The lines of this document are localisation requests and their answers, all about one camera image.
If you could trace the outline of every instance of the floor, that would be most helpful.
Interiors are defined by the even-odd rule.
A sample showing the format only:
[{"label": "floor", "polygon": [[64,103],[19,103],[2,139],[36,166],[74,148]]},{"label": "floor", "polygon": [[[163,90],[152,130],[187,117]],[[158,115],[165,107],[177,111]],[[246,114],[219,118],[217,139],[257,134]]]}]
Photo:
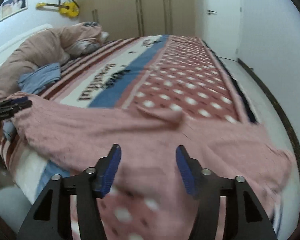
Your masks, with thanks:
[{"label": "floor", "polygon": [[[242,86],[243,92],[250,99],[252,110],[256,113],[258,120],[265,125],[274,145],[277,148],[293,152],[287,132],[277,112],[261,88],[237,62],[223,58],[221,60]],[[288,185],[282,192],[282,203],[282,223],[278,240],[288,239],[298,223],[300,181],[297,166],[293,168]]]}]

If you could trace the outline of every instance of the blue folded cloth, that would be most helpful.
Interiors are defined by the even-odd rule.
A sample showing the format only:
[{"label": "blue folded cloth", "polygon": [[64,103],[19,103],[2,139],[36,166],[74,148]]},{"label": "blue folded cloth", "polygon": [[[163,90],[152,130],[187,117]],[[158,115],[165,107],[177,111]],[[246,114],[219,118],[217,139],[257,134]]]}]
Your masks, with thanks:
[{"label": "blue folded cloth", "polygon": [[[60,78],[60,64],[52,63],[45,65],[32,73],[23,74],[19,78],[18,85],[21,92],[39,94],[47,85],[60,80]],[[12,141],[15,138],[17,130],[11,121],[3,122],[3,133],[8,141]]]},{"label": "blue folded cloth", "polygon": [[59,63],[45,65],[32,73],[20,76],[18,85],[21,92],[38,94],[46,88],[47,85],[60,80],[61,70]]}]

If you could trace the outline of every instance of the headboard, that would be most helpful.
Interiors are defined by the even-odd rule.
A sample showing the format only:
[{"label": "headboard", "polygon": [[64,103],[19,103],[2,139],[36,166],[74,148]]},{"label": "headboard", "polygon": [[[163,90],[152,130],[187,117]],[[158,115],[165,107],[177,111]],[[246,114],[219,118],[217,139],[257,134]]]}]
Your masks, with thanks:
[{"label": "headboard", "polygon": [[50,24],[44,24],[44,25],[35,27],[25,33],[22,33],[22,34],[16,36],[12,40],[10,40],[7,43],[5,43],[4,45],[2,45],[0,47],[0,66],[12,54],[12,52],[14,52],[20,46],[20,44],[22,42],[24,42],[28,37],[30,37],[31,35],[39,32],[39,31],[43,31],[48,28],[53,28],[53,27]]}]

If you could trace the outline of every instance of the blue cloth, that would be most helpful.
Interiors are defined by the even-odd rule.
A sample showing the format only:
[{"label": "blue cloth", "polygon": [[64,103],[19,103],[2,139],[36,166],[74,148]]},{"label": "blue cloth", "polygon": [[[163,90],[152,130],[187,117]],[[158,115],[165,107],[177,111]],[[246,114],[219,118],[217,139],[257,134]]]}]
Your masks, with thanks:
[{"label": "blue cloth", "polygon": [[39,194],[41,193],[43,188],[47,185],[48,181],[54,174],[60,174],[63,178],[70,176],[69,171],[64,170],[63,168],[59,167],[52,161],[48,161],[48,163],[47,163],[46,167],[44,168],[44,171],[41,175],[39,184],[37,186],[35,198],[37,198],[39,196]]},{"label": "blue cloth", "polygon": [[[60,64],[53,63],[45,65],[32,73],[23,74],[19,78],[18,85],[21,92],[39,94],[47,85],[60,80],[60,78]],[[3,122],[3,133],[8,141],[15,138],[17,130],[11,121]]]},{"label": "blue cloth", "polygon": [[21,92],[39,94],[46,85],[60,80],[61,70],[59,63],[45,65],[32,73],[21,75],[18,85]]}]

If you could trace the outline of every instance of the white door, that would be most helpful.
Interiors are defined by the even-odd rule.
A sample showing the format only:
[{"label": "white door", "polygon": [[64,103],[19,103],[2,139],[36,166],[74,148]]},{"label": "white door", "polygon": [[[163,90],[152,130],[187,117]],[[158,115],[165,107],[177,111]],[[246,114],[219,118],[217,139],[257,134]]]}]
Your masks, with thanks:
[{"label": "white door", "polygon": [[236,60],[240,41],[240,0],[201,1],[204,41],[219,57]]}]

